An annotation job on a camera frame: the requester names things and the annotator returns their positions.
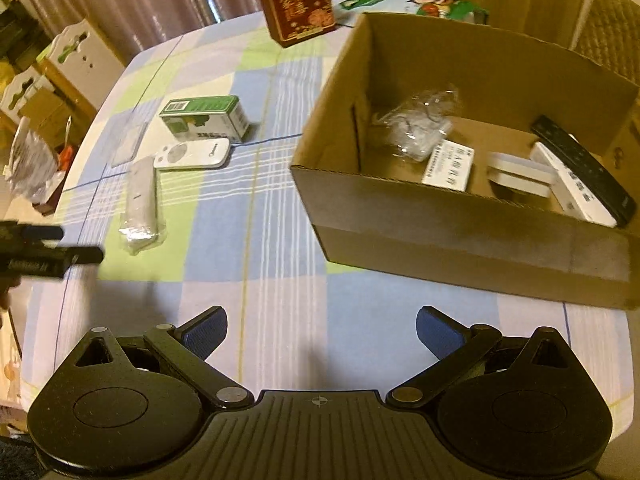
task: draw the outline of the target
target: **clear plastic packaging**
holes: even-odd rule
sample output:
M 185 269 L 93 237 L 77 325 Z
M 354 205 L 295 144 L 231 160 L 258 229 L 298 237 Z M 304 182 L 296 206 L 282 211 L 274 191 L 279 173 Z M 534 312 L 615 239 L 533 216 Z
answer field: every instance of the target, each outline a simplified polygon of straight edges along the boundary
M 58 170 L 58 157 L 29 123 L 28 117 L 20 120 L 3 173 L 12 194 L 42 204 L 62 183 L 65 172 Z
M 422 162 L 453 129 L 449 117 L 458 115 L 462 105 L 458 90 L 427 90 L 397 106 L 376 123 L 387 129 L 384 144 L 397 147 L 396 155 Z
M 161 234 L 156 208 L 154 157 L 132 164 L 127 174 L 127 198 L 120 219 L 120 233 L 132 254 L 153 244 Z

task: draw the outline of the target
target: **quilted cushion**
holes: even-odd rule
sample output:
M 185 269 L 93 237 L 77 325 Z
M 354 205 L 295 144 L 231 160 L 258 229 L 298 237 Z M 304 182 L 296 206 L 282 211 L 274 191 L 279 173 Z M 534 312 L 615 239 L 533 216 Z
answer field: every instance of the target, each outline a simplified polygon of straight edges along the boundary
M 640 84 L 640 6 L 593 0 L 575 51 Z

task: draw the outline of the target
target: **checkered tablecloth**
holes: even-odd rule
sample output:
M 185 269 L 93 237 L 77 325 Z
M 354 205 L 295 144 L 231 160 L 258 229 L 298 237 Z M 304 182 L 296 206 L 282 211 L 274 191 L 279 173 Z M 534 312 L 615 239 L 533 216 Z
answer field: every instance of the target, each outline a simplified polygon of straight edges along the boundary
M 101 244 L 106 258 L 62 282 L 34 281 L 22 362 L 26 408 L 92 326 L 140 334 L 212 304 L 229 317 L 209 358 L 255 394 L 263 388 L 377 388 L 384 395 L 435 362 L 415 335 L 432 304 L 463 324 L 506 335 L 555 326 L 614 415 L 632 420 L 633 379 L 623 312 L 515 298 L 328 263 L 289 174 L 303 124 L 350 28 L 286 50 L 261 13 L 167 41 L 137 56 L 102 106 L 57 211 L 68 244 Z M 255 125 L 220 170 L 162 173 L 166 239 L 130 256 L 118 232 L 127 165 L 111 157 L 130 126 L 149 121 L 136 158 L 172 142 L 157 117 L 172 98 L 236 94 Z

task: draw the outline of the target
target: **white chair back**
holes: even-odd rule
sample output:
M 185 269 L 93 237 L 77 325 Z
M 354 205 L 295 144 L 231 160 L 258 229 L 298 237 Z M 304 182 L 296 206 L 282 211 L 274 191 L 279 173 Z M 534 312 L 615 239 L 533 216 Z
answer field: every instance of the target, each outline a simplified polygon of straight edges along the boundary
M 96 110 L 125 69 L 87 20 L 65 27 L 51 43 L 47 59 Z
M 14 123 L 20 122 L 18 111 L 36 93 L 39 88 L 54 91 L 51 82 L 41 75 L 33 66 L 16 75 L 4 89 L 0 110 Z

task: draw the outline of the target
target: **green and white box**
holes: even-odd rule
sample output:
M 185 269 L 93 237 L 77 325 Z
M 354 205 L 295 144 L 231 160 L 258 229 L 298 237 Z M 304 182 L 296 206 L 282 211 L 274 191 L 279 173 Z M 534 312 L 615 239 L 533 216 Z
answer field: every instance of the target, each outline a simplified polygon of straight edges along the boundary
M 160 118 L 178 140 L 226 137 L 242 142 L 249 121 L 236 95 L 172 99 Z

